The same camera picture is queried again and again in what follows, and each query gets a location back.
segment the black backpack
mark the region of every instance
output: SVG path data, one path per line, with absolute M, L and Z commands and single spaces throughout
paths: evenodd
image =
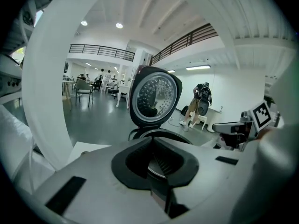
M 186 113 L 187 113 L 187 110 L 188 110 L 188 106 L 186 105 L 186 106 L 182 109 L 181 114 L 185 116 Z
M 205 86 L 199 92 L 199 97 L 203 100 L 210 101 L 212 97 L 212 92 L 209 87 Z

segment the table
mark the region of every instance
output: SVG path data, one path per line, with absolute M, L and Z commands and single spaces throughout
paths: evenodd
M 62 91 L 65 92 L 65 96 L 66 99 L 70 102 L 70 106 L 71 106 L 71 94 L 70 94 L 70 84 L 74 84 L 74 81 L 71 80 L 63 80 L 62 84 L 63 84 L 63 89 Z
M 207 126 L 207 130 L 211 133 L 214 133 L 215 131 L 212 129 L 212 126 L 213 126 L 213 124 L 218 123 L 220 114 L 222 114 L 222 112 L 220 112 L 218 110 L 214 110 L 214 109 L 211 109 L 211 110 L 213 110 L 213 115 L 212 115 L 211 121 L 209 122 L 209 125 Z
M 127 85 L 120 85 L 120 86 L 119 86 L 118 95 L 117 95 L 117 104 L 116 104 L 116 108 L 117 108 L 118 105 L 120 104 L 121 93 L 127 94 L 127 95 L 126 95 L 126 101 L 127 101 L 127 109 L 128 109 L 128 108 L 129 108 L 129 93 L 130 93 L 130 86 L 127 86 Z

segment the polished concrete floor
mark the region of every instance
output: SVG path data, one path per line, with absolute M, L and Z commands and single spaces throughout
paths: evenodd
M 120 144 L 128 140 L 129 133 L 137 128 L 126 109 L 125 99 L 121 99 L 118 108 L 115 107 L 117 99 L 103 92 L 93 93 L 93 104 L 90 102 L 89 108 L 88 95 L 82 95 L 80 99 L 81 103 L 77 99 L 75 106 L 75 98 L 71 98 L 72 109 L 65 112 L 65 122 L 73 145 L 77 141 L 103 145 Z M 200 146 L 218 136 L 206 129 L 202 131 L 202 124 L 193 129 L 181 126 L 179 121 L 183 116 L 177 110 L 172 116 L 173 120 L 168 120 L 161 127 L 181 134 L 194 145 Z

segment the ceiling light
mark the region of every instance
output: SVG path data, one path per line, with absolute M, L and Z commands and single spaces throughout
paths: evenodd
M 200 70 L 200 69 L 210 69 L 210 65 L 200 65 L 200 66 L 193 66 L 193 67 L 187 67 L 186 70 Z
M 121 23 L 117 23 L 117 24 L 116 24 L 116 27 L 119 28 L 119 29 L 122 29 L 122 28 L 123 28 L 123 25 L 122 25 Z

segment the black metal railing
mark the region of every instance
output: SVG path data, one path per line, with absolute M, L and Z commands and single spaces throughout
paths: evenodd
M 134 60 L 134 52 L 117 49 L 113 47 L 97 46 L 97 45 L 84 45 L 84 44 L 72 44 L 69 53 L 88 53 L 102 56 L 111 56 L 128 61 Z
M 211 26 L 210 23 L 193 30 L 192 32 L 182 36 L 177 39 L 175 42 L 170 44 L 165 49 L 161 50 L 158 54 L 153 57 L 152 65 L 161 61 L 163 58 L 169 56 L 170 54 L 175 53 L 178 50 L 181 50 L 187 46 L 190 46 L 194 43 L 203 41 L 205 39 L 218 36 L 215 29 Z

